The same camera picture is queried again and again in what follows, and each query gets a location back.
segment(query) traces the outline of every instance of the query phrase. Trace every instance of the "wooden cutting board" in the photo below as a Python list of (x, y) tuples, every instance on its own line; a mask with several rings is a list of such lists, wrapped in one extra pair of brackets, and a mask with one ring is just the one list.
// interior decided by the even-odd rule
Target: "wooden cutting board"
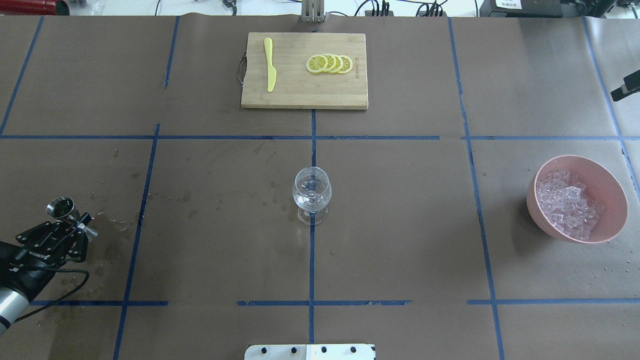
[[(276, 85), (267, 92), (264, 38), (273, 39)], [(273, 109), (366, 110), (367, 46), (364, 34), (249, 33), (242, 107)], [(347, 55), (353, 68), (347, 74), (312, 74), (307, 59), (315, 54)]]

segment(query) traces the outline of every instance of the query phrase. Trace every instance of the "metal stand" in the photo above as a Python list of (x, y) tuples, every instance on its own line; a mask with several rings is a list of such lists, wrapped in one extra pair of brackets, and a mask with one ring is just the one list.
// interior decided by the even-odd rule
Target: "metal stand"
[(302, 0), (302, 22), (324, 22), (324, 0)]

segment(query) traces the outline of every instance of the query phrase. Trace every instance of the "table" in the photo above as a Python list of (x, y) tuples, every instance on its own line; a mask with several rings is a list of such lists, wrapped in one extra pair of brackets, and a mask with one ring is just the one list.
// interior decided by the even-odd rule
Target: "table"
[[(2, 358), (242, 359), (252, 344), (351, 342), (378, 359), (633, 358), (640, 96), (608, 92), (638, 68), (638, 30), (0, 17), (0, 238), (62, 195), (99, 232), (78, 266), (86, 287), (15, 324)], [(250, 31), (366, 33), (369, 109), (242, 109)], [(528, 215), (535, 171), (568, 153), (627, 194), (610, 243), (553, 240)], [(311, 228), (291, 197), (309, 165), (333, 185)], [(79, 280), (57, 275), (35, 305)]]

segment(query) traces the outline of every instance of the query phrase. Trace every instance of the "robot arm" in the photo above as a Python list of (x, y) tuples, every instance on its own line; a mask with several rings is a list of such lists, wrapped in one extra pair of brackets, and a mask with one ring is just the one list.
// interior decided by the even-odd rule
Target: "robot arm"
[[(53, 200), (47, 206), (47, 213), (54, 219), (53, 222), (44, 222), (16, 235), (16, 240), (22, 246), (0, 241), (0, 336), (12, 323), (21, 320), (18, 316), (56, 272), (69, 271), (59, 270), (64, 264), (68, 261), (82, 263), (86, 259), (86, 233), (93, 233), (86, 226), (92, 220), (91, 215), (80, 215), (74, 208), (73, 200), (68, 197)], [(88, 272), (78, 272), (85, 274), (84, 284)]]

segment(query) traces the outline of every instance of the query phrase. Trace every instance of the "pink bowl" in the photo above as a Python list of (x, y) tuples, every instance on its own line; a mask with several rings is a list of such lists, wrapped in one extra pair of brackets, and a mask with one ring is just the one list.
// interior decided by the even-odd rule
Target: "pink bowl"
[[(605, 206), (604, 214), (593, 228), (589, 241), (577, 240), (560, 232), (547, 220), (538, 204), (536, 184), (544, 181), (549, 172), (562, 169), (569, 170), (571, 175), (577, 175), (580, 182), (587, 186), (587, 195)], [(529, 185), (527, 208), (533, 221), (545, 233), (572, 243), (596, 244), (611, 240), (620, 234), (627, 222), (627, 198), (620, 183), (597, 162), (576, 155), (558, 156), (542, 165)]]

